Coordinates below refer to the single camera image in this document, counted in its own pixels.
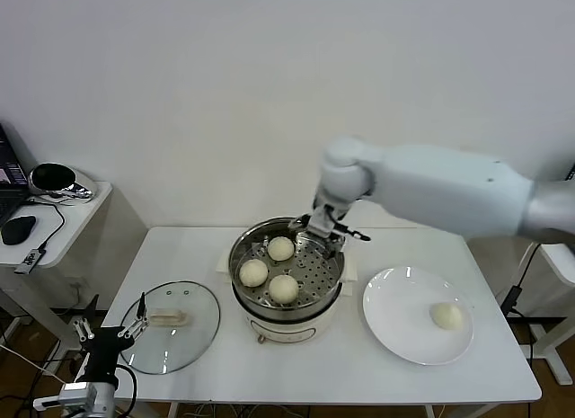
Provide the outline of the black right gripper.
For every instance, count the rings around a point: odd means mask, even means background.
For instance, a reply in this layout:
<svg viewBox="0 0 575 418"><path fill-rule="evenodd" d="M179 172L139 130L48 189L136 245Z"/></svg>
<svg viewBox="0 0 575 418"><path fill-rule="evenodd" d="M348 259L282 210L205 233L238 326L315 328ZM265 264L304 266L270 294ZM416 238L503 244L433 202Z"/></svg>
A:
<svg viewBox="0 0 575 418"><path fill-rule="evenodd" d="M342 225L342 220L350 210L348 203L340 200L331 200L325 195L316 195L313 202L311 214L304 214L293 218L288 223L288 229L292 231L305 231L320 237L325 243L334 248L341 248L345 243L345 236L351 236L360 241L369 242L367 236L357 230Z"/></svg>

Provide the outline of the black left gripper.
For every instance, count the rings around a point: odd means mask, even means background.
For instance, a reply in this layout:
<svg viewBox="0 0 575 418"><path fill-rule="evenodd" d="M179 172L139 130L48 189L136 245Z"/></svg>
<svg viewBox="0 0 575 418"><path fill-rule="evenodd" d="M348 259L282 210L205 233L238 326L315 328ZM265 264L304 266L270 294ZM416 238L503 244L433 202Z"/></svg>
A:
<svg viewBox="0 0 575 418"><path fill-rule="evenodd" d="M103 327L94 331L91 322L95 318L98 295L94 295L82 315L73 321L73 328L83 349L89 354L84 373L78 382L118 382L116 366L120 354L131 348L135 340L148 327L146 293L137 302L136 317L125 328Z"/></svg>

